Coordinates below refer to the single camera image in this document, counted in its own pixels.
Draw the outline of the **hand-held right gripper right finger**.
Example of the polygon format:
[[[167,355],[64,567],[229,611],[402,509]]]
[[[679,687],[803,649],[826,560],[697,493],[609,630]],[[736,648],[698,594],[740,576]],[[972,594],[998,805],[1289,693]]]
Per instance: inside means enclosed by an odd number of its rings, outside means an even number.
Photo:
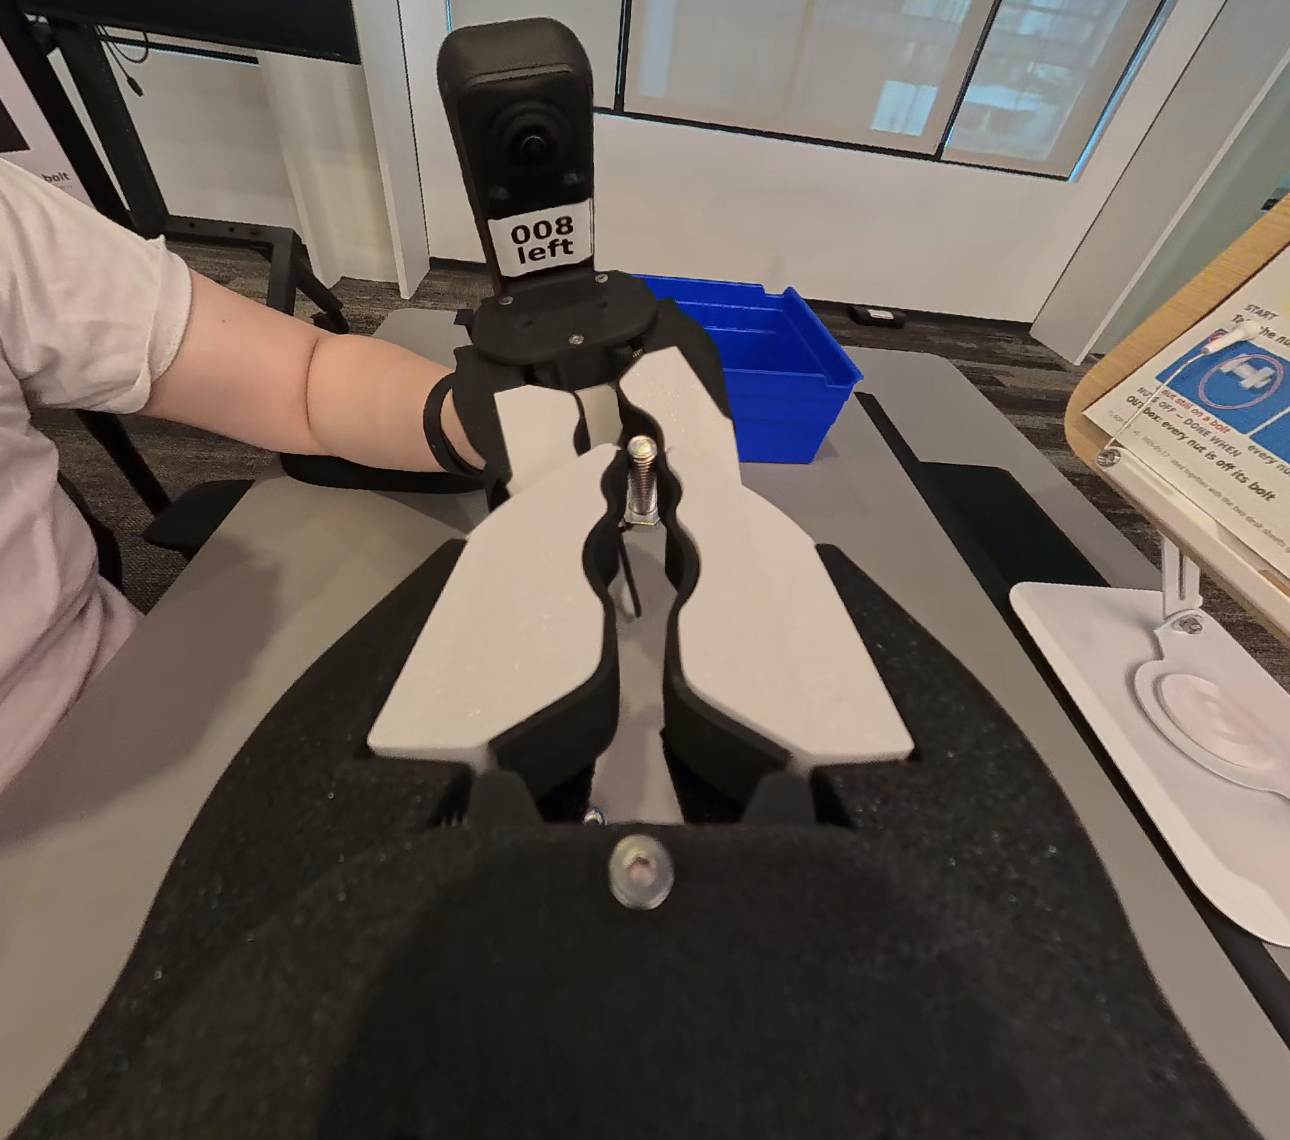
[[[668,450],[664,739],[694,773],[900,762],[916,743],[816,541],[738,461]]]

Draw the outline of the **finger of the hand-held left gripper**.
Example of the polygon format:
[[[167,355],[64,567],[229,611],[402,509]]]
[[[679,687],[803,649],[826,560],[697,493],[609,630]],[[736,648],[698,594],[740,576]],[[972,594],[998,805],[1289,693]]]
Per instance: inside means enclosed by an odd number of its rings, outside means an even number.
[[[654,423],[671,477],[685,486],[744,486],[736,428],[685,353],[667,346],[644,353],[621,375],[621,402]]]
[[[576,432],[584,419],[576,392],[538,385],[500,391],[494,398],[510,476],[508,501],[585,501]]]

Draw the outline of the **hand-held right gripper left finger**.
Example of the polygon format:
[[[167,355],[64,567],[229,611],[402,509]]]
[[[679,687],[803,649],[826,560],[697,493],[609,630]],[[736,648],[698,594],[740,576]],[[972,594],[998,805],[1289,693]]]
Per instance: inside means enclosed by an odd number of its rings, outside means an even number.
[[[514,494],[460,544],[367,736],[382,756],[574,775],[615,735],[620,449]]]

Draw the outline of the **silver hex bolt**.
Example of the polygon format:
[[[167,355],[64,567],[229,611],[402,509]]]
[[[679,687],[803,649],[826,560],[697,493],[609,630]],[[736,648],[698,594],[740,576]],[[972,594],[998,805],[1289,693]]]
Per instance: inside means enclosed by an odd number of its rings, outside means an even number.
[[[637,434],[624,447],[628,462],[627,500],[623,524],[627,528],[660,524],[658,461],[660,447],[650,434]]]

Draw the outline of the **blue plastic bin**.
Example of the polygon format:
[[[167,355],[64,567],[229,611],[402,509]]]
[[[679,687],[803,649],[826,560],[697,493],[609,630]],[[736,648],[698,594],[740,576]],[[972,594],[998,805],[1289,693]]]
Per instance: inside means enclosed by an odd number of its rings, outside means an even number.
[[[718,346],[740,458],[812,462],[863,372],[796,289],[646,275]]]

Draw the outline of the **person's left forearm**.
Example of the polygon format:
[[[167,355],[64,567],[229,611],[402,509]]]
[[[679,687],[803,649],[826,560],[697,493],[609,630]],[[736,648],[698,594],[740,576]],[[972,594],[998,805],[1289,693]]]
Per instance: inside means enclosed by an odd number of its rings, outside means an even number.
[[[447,367],[397,344],[338,334],[190,273],[186,330],[142,412],[280,454],[444,471],[425,410]]]

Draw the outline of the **white document stand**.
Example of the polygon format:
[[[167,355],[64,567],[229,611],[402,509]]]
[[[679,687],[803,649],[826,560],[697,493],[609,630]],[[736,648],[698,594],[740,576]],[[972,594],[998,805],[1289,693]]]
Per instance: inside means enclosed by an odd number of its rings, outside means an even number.
[[[1282,642],[1288,575],[1128,450],[1094,465],[1160,531],[1160,583],[1018,583],[1010,603],[1195,886],[1287,947],[1288,691],[1205,610],[1201,575]]]

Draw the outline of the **black monitor stand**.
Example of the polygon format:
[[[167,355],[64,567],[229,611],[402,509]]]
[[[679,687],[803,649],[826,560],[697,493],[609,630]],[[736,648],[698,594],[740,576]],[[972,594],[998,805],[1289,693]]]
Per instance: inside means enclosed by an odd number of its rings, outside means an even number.
[[[3,43],[70,158],[89,201],[146,238],[237,247],[267,259],[267,306],[296,313],[298,293],[318,307],[315,325],[346,333],[343,302],[315,275],[295,228],[170,212],[100,36],[77,20],[37,27],[18,0],[2,0]]]

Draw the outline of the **printed instruction sheet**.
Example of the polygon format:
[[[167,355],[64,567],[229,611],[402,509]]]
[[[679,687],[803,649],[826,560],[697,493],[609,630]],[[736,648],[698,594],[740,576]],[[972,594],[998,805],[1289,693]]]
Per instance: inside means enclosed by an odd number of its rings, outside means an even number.
[[[1289,567],[1289,260],[1102,391],[1082,418],[1284,578]]]

